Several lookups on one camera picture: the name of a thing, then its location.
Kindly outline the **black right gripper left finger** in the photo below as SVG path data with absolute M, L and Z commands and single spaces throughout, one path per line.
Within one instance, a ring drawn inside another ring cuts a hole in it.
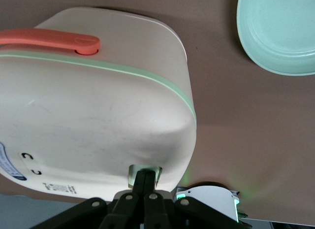
M 34 229 L 126 229 L 132 221 L 140 195 L 146 186 L 147 170 L 138 171 L 133 189 L 107 204 L 90 198 L 60 214 L 33 226 Z

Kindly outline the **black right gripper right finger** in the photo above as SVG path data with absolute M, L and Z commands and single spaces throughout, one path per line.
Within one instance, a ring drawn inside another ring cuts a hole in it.
M 146 228 L 148 229 L 246 229 L 230 217 L 192 198 L 172 202 L 155 191 L 156 173 L 146 171 Z

